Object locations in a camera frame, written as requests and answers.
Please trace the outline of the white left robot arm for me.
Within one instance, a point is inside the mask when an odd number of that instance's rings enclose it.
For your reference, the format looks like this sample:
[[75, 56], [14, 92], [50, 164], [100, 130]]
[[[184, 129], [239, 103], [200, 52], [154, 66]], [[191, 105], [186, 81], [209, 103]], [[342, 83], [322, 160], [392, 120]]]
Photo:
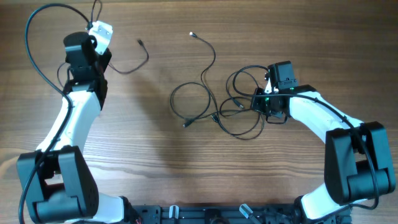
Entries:
[[73, 78], [61, 90], [61, 110], [37, 149], [21, 154], [16, 163], [22, 185], [19, 222], [25, 222], [25, 210], [34, 223], [125, 222], [128, 201], [99, 193], [82, 153], [103, 108], [111, 52], [78, 45], [65, 50]]

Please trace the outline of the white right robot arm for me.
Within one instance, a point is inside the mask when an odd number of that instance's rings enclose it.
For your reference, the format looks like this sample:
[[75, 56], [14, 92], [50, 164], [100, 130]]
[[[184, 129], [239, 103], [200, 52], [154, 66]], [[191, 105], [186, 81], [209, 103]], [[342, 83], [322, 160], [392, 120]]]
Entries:
[[334, 218], [342, 223], [352, 207], [396, 188], [389, 141], [384, 126], [352, 118], [325, 101], [310, 85], [273, 92], [256, 88], [252, 108], [267, 115], [300, 121], [325, 144], [324, 183], [299, 196], [291, 209], [291, 223], [318, 223]]

